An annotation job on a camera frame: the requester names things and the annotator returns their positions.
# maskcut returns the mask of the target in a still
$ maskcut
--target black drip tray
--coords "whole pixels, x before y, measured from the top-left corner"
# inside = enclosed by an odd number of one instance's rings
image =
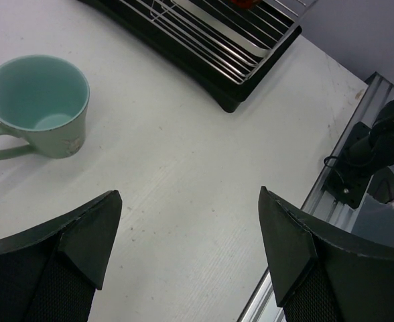
[[[290,32],[293,21],[265,2],[242,10],[228,0],[79,1],[107,14],[179,66],[229,113],[301,33],[301,27]]]

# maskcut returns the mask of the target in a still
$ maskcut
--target white table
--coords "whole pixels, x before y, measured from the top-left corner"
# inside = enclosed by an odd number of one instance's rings
[[[260,186],[300,206],[366,85],[300,37],[229,115],[93,9],[0,0],[0,64],[34,53],[87,76],[88,137],[68,159],[0,162],[0,237],[118,189],[121,222],[89,321],[235,321],[267,266]]]

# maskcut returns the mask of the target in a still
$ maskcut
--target black mounting bracket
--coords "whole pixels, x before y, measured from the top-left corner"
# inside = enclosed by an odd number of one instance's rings
[[[325,180],[325,189],[338,201],[356,209],[359,207],[365,191],[369,185],[371,176],[349,176],[352,168],[345,158],[345,151],[360,139],[365,138],[370,132],[370,128],[362,122],[358,122],[352,128],[345,144],[343,145],[338,159],[335,161],[330,174]]]

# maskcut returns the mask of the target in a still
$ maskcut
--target red object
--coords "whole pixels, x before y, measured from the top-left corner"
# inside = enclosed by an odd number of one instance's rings
[[[242,9],[250,9],[261,2],[261,0],[230,0]]]

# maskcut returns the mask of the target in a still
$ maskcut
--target ceramic cup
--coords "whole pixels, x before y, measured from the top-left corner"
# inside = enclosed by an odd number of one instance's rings
[[[56,57],[19,57],[0,66],[0,136],[29,144],[0,160],[36,153],[66,158],[82,147],[90,88],[83,73]]]

